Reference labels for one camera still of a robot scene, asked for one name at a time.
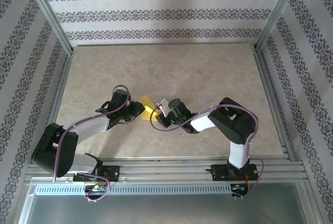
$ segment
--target yellow paper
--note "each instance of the yellow paper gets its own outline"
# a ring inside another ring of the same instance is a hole
[[[145,111],[144,111],[143,113],[141,113],[140,117],[141,117],[143,120],[149,120],[152,111],[153,111],[153,110],[155,109],[155,107],[156,107],[155,104],[154,104],[154,103],[153,103],[153,102],[147,97],[147,95],[143,95],[143,96],[139,99],[138,102],[142,103],[143,106],[145,107]],[[162,113],[162,111],[160,111],[160,110],[156,110],[156,111],[154,112],[154,114],[152,115],[151,120],[157,122],[157,120],[156,120],[156,116],[159,115],[159,114],[161,114],[161,113]]]

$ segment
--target enclosure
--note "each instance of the enclosure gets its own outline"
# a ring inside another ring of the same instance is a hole
[[[332,17],[332,0],[1,0],[0,223],[333,223]],[[119,168],[102,201],[71,173],[53,183],[31,161],[46,126],[94,114],[118,84],[256,114],[255,190],[234,200],[207,171],[228,161],[218,128],[139,116],[76,148]]]

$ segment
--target patterned wallpaper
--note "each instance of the patterned wallpaper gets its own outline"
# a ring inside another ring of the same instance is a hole
[[[332,0],[289,0],[262,50],[324,223],[333,223],[332,9]]]
[[[277,0],[48,0],[72,45],[255,43]]]
[[[36,0],[0,0],[0,32],[0,223],[10,223],[67,54]]]

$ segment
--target purple cable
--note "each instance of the purple cable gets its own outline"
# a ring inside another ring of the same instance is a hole
[[[112,111],[109,111],[109,112],[106,112],[106,113],[102,113],[100,115],[97,115],[97,116],[90,116],[90,117],[87,117],[85,119],[82,119],[78,122],[76,122],[75,124],[69,126],[65,132],[61,135],[60,137],[60,140],[59,140],[59,143],[58,143],[58,148],[57,148],[57,152],[56,152],[56,160],[55,160],[55,163],[54,163],[54,170],[53,170],[53,182],[56,182],[57,180],[57,173],[58,173],[58,166],[59,166],[59,157],[60,157],[60,150],[61,150],[61,144],[62,144],[62,141],[65,137],[65,135],[73,128],[75,128],[76,126],[78,126],[79,124],[82,124],[88,120],[91,120],[91,119],[94,119],[94,118],[99,118],[101,116],[105,116],[105,115],[109,115],[109,114],[112,114],[112,113],[115,113],[116,111],[119,111],[121,108],[123,108],[126,104],[127,104],[127,101],[130,99],[130,91],[129,89],[124,86],[124,85],[117,85],[113,88],[112,90],[112,94],[114,93],[114,91],[118,88],[118,87],[123,87],[126,89],[127,91],[127,98],[126,98],[126,101],[121,105],[119,106],[118,108],[112,110]]]
[[[251,112],[250,110],[248,110],[248,109],[246,109],[246,108],[244,108],[244,107],[242,107],[242,106],[236,106],[236,105],[233,105],[233,104],[218,104],[218,105],[216,105],[216,106],[212,106],[211,108],[208,108],[208,109],[206,109],[206,110],[204,110],[204,111],[199,112],[198,114],[196,114],[195,116],[189,118],[188,120],[186,120],[186,121],[183,122],[181,125],[178,125],[178,126],[175,127],[175,128],[172,128],[172,129],[159,129],[159,128],[156,128],[156,127],[152,124],[152,115],[153,115],[154,112],[159,108],[159,106],[156,106],[155,109],[154,109],[154,110],[151,112],[151,114],[150,114],[149,121],[150,121],[150,124],[152,125],[152,127],[153,127],[154,129],[156,129],[156,130],[159,130],[159,131],[174,131],[174,130],[176,130],[176,129],[181,128],[182,126],[184,126],[185,124],[189,123],[190,121],[192,121],[192,120],[194,120],[194,119],[196,119],[196,118],[202,116],[203,114],[206,114],[206,113],[208,113],[208,112],[212,112],[212,111],[214,111],[214,110],[216,110],[216,109],[218,109],[218,108],[221,108],[221,107],[230,107],[230,108],[236,108],[236,109],[243,110],[243,111],[245,111],[246,113],[248,113],[248,114],[253,118],[253,120],[255,121],[254,132],[253,132],[253,135],[252,135],[252,136],[250,137],[250,139],[248,140],[248,144],[247,144],[247,146],[246,146],[246,152],[245,152],[245,154],[246,154],[246,157],[247,157],[248,159],[260,161],[261,164],[262,164],[262,166],[261,166],[261,171],[260,171],[260,173],[259,173],[259,175],[258,175],[258,179],[256,180],[255,184],[253,185],[252,189],[251,189],[251,190],[250,190],[245,196],[241,197],[241,198],[243,199],[243,198],[247,197],[251,192],[253,192],[253,190],[256,188],[256,186],[257,186],[257,184],[258,184],[258,182],[259,182],[259,180],[260,180],[260,178],[261,178],[261,176],[262,176],[262,174],[263,174],[263,172],[264,172],[264,160],[262,160],[261,158],[251,158],[251,157],[249,157],[249,150],[250,150],[251,142],[252,142],[252,140],[254,139],[254,137],[256,136],[256,134],[258,133],[258,129],[259,129],[259,121],[258,121],[258,118],[257,118],[257,116],[256,116],[253,112]]]
[[[108,192],[110,191],[110,182],[107,178],[103,177],[103,176],[97,176],[97,175],[93,175],[93,174],[88,174],[88,173],[82,173],[82,172],[77,172],[77,174],[80,174],[80,175],[83,175],[83,176],[93,176],[93,177],[96,177],[96,178],[99,178],[99,179],[102,179],[104,181],[106,181],[106,184],[107,184],[107,189],[105,190],[104,194],[102,194],[99,198],[97,199],[91,199],[90,198],[90,193],[91,191],[88,193],[88,195],[86,196],[86,198],[88,199],[89,202],[97,202],[101,199],[103,199],[107,194]]]

